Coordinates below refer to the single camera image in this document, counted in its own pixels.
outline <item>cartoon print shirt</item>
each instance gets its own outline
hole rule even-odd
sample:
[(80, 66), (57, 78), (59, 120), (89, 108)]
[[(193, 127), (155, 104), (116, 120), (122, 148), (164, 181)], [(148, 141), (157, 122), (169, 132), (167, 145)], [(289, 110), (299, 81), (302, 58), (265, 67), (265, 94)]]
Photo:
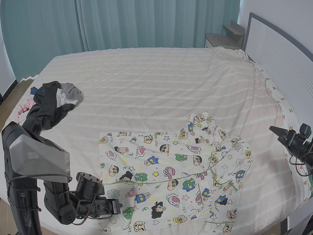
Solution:
[(101, 232), (162, 229), (202, 215), (206, 232), (231, 232), (252, 152), (208, 112), (191, 114), (177, 132), (100, 133), (99, 139), (106, 197), (123, 204), (120, 215), (101, 220)]

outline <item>white headboard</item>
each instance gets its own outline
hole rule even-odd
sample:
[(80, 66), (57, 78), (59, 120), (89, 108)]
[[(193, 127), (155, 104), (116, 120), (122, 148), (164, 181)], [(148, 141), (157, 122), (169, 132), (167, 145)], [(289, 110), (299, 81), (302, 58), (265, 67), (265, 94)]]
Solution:
[(292, 106), (299, 124), (313, 129), (313, 54), (254, 13), (249, 16), (243, 50), (258, 66), (267, 67), (268, 76)]

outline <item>teal curtain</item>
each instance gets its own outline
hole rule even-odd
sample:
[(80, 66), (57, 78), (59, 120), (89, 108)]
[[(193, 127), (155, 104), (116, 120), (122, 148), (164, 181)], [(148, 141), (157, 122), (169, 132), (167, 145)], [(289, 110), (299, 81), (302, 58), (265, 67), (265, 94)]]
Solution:
[(2, 34), (18, 80), (58, 55), (130, 47), (204, 47), (225, 34), (240, 0), (1, 0)]

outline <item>striped bed sheet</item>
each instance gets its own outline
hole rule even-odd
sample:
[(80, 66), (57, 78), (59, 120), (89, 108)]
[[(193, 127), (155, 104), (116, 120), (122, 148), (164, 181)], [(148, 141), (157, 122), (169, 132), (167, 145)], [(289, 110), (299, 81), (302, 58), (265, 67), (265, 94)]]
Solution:
[[(301, 198), (296, 201), (283, 146), (268, 129), (270, 125), (283, 127), (280, 105), (270, 95), (261, 72), (237, 51), (137, 48), (58, 56), (30, 87), (54, 80), (72, 82), (84, 91), (74, 110), (41, 133), (70, 152), (72, 175), (84, 171), (100, 177), (100, 132), (180, 130), (190, 113), (208, 111), (228, 134), (245, 137), (253, 152), (232, 234), (262, 233), (303, 202)], [(43, 188), (41, 180), (38, 185)], [(76, 182), (70, 187), (75, 189)], [(7, 199), (5, 187), (0, 196)], [(45, 209), (43, 198), (44, 192), (39, 192), (42, 226), (59, 235), (99, 233), (96, 220), (79, 227), (59, 224)], [(203, 234), (205, 220), (199, 217), (153, 233)]]

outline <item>wooden floor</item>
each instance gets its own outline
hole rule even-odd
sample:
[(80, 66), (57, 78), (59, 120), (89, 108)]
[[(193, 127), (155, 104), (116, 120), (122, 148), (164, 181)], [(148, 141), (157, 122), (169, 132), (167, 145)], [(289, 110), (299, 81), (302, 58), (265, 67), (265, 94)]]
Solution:
[[(32, 82), (33, 80), (31, 79), (19, 82), (19, 84), (17, 84), (13, 91), (10, 93), (8, 98), (0, 105), (0, 132), (2, 131), (5, 121), (8, 119), (9, 115), (15, 108), (16, 104), (21, 99), (21, 97), (23, 96), (23, 94), (25, 93), (25, 91), (28, 89)], [(0, 235), (8, 234), (14, 235), (16, 232), (17, 228), (13, 219), (11, 209), (5, 201), (0, 200)], [(42, 232), (45, 235), (57, 235), (43, 227)], [(272, 235), (272, 234), (280, 235), (279, 224), (269, 229), (263, 235)]]

